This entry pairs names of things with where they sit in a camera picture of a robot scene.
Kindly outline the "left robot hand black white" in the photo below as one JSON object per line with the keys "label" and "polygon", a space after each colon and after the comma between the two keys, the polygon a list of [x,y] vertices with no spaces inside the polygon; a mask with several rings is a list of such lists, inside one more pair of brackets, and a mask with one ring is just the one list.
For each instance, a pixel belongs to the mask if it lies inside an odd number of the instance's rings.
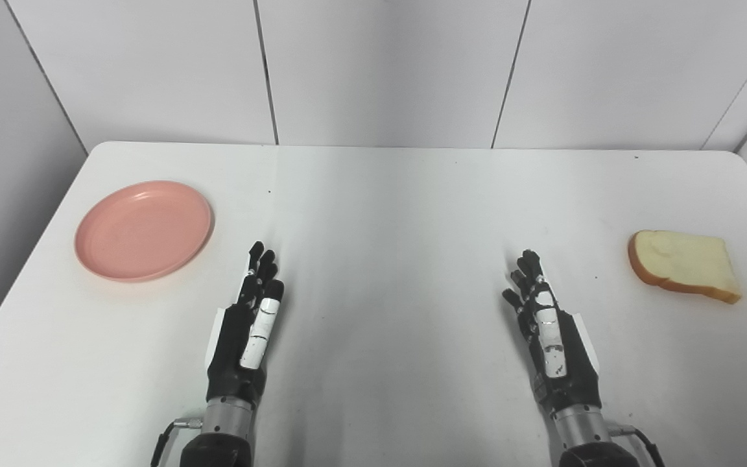
{"label": "left robot hand black white", "polygon": [[207,368],[208,401],[246,402],[253,410],[266,388],[263,364],[285,292],[276,255],[261,241],[248,252],[247,270],[234,304],[224,310]]}

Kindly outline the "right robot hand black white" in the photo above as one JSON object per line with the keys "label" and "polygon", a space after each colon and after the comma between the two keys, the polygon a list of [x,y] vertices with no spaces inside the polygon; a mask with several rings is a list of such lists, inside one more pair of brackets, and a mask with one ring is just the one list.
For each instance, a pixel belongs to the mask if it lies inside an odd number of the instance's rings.
{"label": "right robot hand black white", "polygon": [[540,255],[524,250],[516,265],[510,273],[513,287],[502,296],[515,311],[527,343],[536,401],[549,413],[575,405],[601,408],[598,372],[575,317],[558,304]]}

